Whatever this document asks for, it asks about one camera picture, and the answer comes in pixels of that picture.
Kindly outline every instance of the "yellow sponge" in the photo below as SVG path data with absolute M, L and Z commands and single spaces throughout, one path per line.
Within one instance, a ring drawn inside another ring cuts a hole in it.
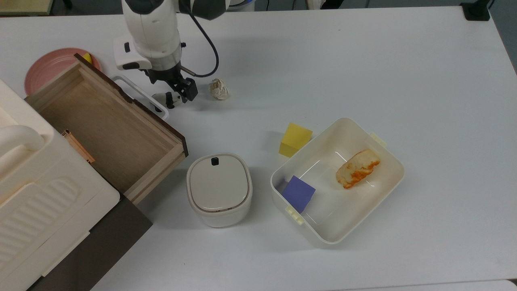
M 290 123 L 280 143 L 279 154 L 292 157 L 311 140 L 312 130 Z
M 83 58 L 87 60 L 90 64 L 92 63 L 92 56 L 89 53 L 83 54 Z

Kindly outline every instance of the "container lid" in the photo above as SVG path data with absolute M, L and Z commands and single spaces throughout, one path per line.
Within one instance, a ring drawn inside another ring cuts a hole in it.
M 208 156 L 190 172 L 190 193 L 195 205 L 208 212 L 239 206 L 249 192 L 245 165 L 233 154 Z

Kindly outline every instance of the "food item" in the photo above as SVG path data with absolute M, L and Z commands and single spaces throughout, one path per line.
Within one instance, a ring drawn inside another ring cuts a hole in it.
M 372 150 L 364 150 L 355 154 L 336 172 L 336 180 L 348 189 L 373 172 L 373 167 L 381 161 Z
M 213 79 L 208 86 L 208 90 L 213 98 L 219 100 L 224 100 L 230 96 L 230 92 L 228 91 L 226 84 L 221 79 Z

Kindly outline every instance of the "wooden drawer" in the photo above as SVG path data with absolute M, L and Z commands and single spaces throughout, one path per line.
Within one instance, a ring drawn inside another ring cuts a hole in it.
M 137 204 L 188 155 L 185 138 L 75 57 L 25 100 L 59 133 L 72 132 L 95 159 L 92 167 Z

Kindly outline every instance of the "purple cube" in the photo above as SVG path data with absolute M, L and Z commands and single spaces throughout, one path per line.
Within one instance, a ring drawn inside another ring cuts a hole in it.
M 315 191 L 316 189 L 309 184 L 293 176 L 282 192 L 282 196 L 298 213 L 301 213 L 311 201 Z

